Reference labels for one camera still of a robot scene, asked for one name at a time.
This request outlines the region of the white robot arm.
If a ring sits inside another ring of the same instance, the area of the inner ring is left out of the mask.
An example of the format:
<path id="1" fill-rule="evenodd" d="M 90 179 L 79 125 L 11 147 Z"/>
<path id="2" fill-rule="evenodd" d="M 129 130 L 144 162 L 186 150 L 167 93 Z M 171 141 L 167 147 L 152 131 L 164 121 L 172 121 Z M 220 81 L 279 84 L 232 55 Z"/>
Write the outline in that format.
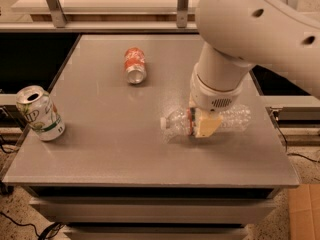
<path id="1" fill-rule="evenodd" d="M 204 40 L 190 80 L 192 134 L 211 136 L 233 107 L 255 66 L 320 96 L 320 24 L 281 0 L 199 0 L 195 11 Z"/>

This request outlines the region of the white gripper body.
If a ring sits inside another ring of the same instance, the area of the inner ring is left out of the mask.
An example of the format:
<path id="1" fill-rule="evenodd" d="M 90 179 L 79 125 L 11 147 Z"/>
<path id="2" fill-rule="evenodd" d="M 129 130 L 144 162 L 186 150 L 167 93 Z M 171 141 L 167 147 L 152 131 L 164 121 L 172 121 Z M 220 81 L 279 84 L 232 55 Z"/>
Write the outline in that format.
<path id="1" fill-rule="evenodd" d="M 211 112 L 221 112 L 230 109 L 238 99 L 242 85 L 236 89 L 222 92 L 206 86 L 197 74 L 198 65 L 194 66 L 190 80 L 190 94 L 197 108 Z"/>

